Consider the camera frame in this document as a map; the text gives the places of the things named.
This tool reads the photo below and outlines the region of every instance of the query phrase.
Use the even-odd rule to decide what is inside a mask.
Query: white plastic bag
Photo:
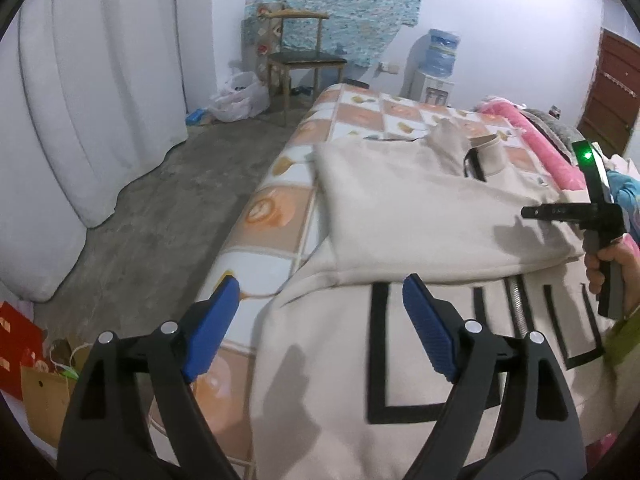
[[[212,115],[225,123],[255,117],[267,108],[269,90],[254,72],[234,74],[209,105]]]

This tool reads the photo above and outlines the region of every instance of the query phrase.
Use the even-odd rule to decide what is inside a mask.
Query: water bottle
[[[432,28],[429,34],[431,43],[420,69],[430,76],[447,78],[453,73],[460,37],[437,28]]]

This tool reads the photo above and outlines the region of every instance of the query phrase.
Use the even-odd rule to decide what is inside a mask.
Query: finger
[[[597,286],[598,288],[602,287],[604,283],[604,274],[602,274],[599,270],[587,269],[587,279],[589,283]]]
[[[616,242],[599,250],[598,258],[604,262],[616,260],[622,266],[632,265],[636,260],[633,251],[624,242]]]
[[[596,285],[595,283],[589,283],[589,292],[591,294],[600,294],[602,287],[600,285]]]
[[[600,260],[595,254],[585,254],[584,265],[587,267],[587,269],[599,269]]]

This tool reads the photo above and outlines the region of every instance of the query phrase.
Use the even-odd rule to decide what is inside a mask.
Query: red box
[[[20,365],[37,362],[46,366],[42,330],[5,301],[0,305],[0,389],[22,400]]]

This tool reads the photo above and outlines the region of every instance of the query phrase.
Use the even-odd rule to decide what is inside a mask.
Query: chair backrest
[[[283,9],[275,10],[274,12],[268,12],[265,17],[269,20],[269,34],[273,34],[273,27],[271,27],[271,20],[282,20],[280,25],[280,50],[282,50],[282,40],[284,38],[284,20],[295,20],[300,18],[311,18],[318,20],[318,32],[316,33],[316,53],[320,53],[322,44],[322,20],[328,20],[329,15],[326,12],[313,12],[312,10],[296,10],[296,9]],[[270,37],[268,52],[271,53],[271,45],[273,44],[273,38]]]

